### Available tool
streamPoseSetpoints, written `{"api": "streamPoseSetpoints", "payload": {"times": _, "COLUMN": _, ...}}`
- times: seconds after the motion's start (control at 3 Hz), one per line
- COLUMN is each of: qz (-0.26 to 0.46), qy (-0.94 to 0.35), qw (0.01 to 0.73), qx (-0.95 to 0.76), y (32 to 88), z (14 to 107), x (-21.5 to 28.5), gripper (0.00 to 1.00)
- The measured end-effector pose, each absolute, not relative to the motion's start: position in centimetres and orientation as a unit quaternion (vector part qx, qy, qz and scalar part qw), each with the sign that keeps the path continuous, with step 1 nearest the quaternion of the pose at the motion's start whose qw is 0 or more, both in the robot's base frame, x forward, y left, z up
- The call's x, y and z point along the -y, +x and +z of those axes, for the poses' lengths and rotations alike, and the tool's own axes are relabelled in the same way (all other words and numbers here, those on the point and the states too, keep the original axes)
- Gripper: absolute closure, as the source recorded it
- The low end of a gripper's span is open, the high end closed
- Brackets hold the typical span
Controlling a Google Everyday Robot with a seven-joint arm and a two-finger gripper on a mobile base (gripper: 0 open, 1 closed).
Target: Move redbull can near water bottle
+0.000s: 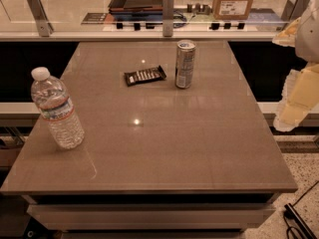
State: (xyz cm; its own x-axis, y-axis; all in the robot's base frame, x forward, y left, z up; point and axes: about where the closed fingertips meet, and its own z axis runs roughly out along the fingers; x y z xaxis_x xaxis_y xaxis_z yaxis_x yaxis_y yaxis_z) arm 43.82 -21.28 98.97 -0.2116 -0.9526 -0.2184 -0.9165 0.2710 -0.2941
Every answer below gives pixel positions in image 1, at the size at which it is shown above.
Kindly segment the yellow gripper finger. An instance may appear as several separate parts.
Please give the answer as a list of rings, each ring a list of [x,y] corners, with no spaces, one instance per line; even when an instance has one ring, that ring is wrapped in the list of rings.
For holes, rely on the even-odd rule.
[[[280,33],[278,33],[273,39],[272,43],[282,47],[295,47],[295,37],[297,29],[299,27],[300,18],[295,19],[288,24]]]
[[[319,64],[291,70],[281,96],[273,126],[278,131],[292,131],[319,104]]]

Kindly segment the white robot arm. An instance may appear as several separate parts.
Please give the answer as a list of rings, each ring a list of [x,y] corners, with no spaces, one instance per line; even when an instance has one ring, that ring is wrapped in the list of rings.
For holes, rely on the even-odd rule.
[[[273,126],[292,131],[319,104],[319,0],[310,0],[302,16],[277,34],[272,42],[295,49],[306,61],[301,71],[291,70],[281,94]]]

